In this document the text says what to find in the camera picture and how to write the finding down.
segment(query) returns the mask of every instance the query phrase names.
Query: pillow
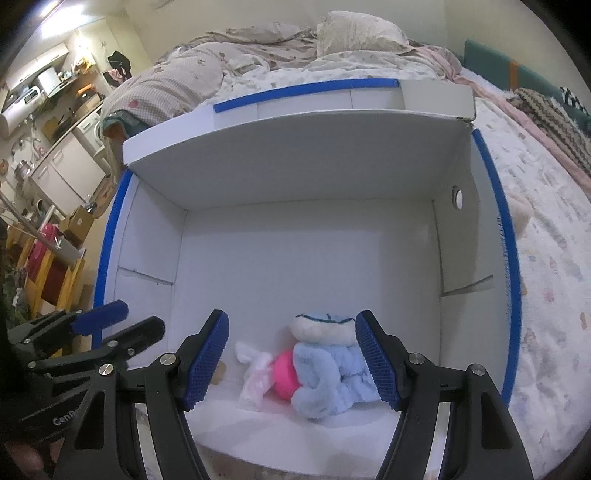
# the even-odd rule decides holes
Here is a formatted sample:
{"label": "pillow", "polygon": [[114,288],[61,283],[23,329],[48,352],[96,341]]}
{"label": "pillow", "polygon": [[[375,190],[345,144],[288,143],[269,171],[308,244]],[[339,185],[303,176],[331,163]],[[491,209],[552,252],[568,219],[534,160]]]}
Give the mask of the pillow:
{"label": "pillow", "polygon": [[318,57],[342,51],[374,50],[406,53],[413,48],[392,22],[357,12],[335,10],[318,24]]}

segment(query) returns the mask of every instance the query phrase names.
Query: white plastic bag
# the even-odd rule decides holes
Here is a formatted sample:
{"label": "white plastic bag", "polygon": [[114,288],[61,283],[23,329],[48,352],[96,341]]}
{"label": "white plastic bag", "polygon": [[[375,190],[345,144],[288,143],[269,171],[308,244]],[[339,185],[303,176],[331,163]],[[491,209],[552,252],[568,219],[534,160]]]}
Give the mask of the white plastic bag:
{"label": "white plastic bag", "polygon": [[238,398],[238,408],[260,411],[262,398],[273,386],[273,355],[260,352],[244,342],[236,342],[236,358],[249,367],[244,373],[244,387]]}

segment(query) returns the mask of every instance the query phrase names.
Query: pink ball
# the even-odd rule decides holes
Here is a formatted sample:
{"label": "pink ball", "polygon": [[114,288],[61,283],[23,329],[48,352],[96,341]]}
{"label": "pink ball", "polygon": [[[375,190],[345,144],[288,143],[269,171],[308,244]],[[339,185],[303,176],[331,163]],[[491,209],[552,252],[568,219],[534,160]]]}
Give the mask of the pink ball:
{"label": "pink ball", "polygon": [[273,364],[273,388],[283,400],[290,401],[293,394],[301,387],[294,368],[292,351],[284,352],[277,357]]}

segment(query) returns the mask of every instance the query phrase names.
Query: metal screw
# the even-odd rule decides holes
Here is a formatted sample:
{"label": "metal screw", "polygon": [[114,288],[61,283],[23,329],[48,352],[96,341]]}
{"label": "metal screw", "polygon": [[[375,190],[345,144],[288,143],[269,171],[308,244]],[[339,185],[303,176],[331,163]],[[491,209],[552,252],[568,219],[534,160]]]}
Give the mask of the metal screw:
{"label": "metal screw", "polygon": [[112,364],[104,364],[104,365],[101,365],[101,367],[99,368],[99,373],[101,375],[103,375],[104,377],[106,377],[107,375],[110,375],[112,371],[113,371]]}
{"label": "metal screw", "polygon": [[420,353],[411,353],[408,356],[408,361],[415,365],[422,365],[423,363],[425,363],[425,357]]}
{"label": "metal screw", "polygon": [[163,365],[172,365],[177,360],[177,356],[174,353],[165,353],[160,357],[160,363]]}
{"label": "metal screw", "polygon": [[472,370],[473,374],[478,375],[479,377],[486,373],[486,368],[484,368],[481,364],[470,365],[470,370]]}

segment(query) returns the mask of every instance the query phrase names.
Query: blue tape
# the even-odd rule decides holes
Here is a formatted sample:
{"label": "blue tape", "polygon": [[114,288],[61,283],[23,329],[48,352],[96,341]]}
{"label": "blue tape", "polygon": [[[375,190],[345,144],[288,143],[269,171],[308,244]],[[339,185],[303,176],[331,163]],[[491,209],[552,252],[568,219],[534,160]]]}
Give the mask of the blue tape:
{"label": "blue tape", "polygon": [[348,90],[351,88],[397,88],[400,87],[398,79],[348,79],[348,80],[327,80],[326,82],[304,83],[290,87],[275,88],[265,92],[252,93],[226,102],[213,105],[216,113],[225,112],[240,106],[251,105],[252,103],[268,102],[279,98],[309,95],[310,93],[331,92],[333,90]]}
{"label": "blue tape", "polygon": [[[103,237],[103,246],[100,249],[98,271],[96,273],[95,299],[93,302],[94,308],[102,307],[105,304],[105,287],[107,283],[107,273],[109,271],[109,261],[111,260],[111,249],[113,248],[113,240],[115,238],[115,229],[117,228],[117,222],[119,221],[119,215],[121,214],[121,206],[125,200],[129,182],[133,175],[132,171],[127,169],[121,176],[121,182],[117,188],[115,199],[113,200],[109,220],[107,220],[105,236]],[[101,341],[101,330],[92,334],[92,348],[100,347]]]}
{"label": "blue tape", "polygon": [[521,342],[521,274],[519,273],[519,256],[517,254],[517,242],[515,231],[511,222],[509,204],[501,184],[501,179],[496,171],[495,163],[488,151],[486,142],[482,138],[480,130],[472,132],[474,142],[480,151],[482,160],[486,167],[488,177],[491,181],[492,190],[495,193],[496,206],[499,209],[501,226],[504,233],[505,254],[507,257],[508,278],[511,287],[511,319],[509,328],[509,351],[507,353],[507,366],[505,369],[505,381],[501,397],[507,407],[511,401],[515,377],[517,376],[517,365],[519,363],[519,344]]}

